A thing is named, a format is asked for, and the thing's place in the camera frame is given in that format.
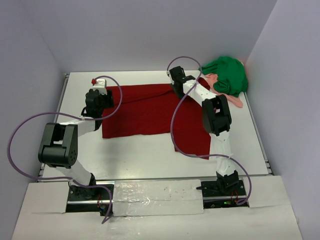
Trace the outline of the red t-shirt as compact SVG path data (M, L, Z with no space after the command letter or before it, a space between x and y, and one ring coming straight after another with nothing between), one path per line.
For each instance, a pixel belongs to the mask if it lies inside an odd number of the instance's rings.
M202 107L191 97L180 101L168 83L111 86L114 107L103 111L104 139L173 132L178 149L207 156L211 137L202 122Z

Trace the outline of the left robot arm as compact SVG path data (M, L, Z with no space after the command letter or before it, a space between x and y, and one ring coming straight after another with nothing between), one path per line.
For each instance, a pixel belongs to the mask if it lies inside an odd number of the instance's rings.
M85 94L81 118L61 123L47 123L38 151L38 160L60 171L81 186L80 194L93 199L98 193L95 176L78 160L78 137L97 131L102 125L103 112L113 108L113 92L106 88L91 88Z

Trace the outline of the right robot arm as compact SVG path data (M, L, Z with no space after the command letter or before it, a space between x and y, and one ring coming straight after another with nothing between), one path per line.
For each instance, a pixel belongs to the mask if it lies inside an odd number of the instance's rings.
M232 117L225 95L216 95L201 85L192 75L185 75L182 67L174 67L167 72L175 94L184 100L191 97L201 106L202 125L211 137L211 147L216 158L216 187L212 192L227 196L239 182L239 174L231 160L230 128Z

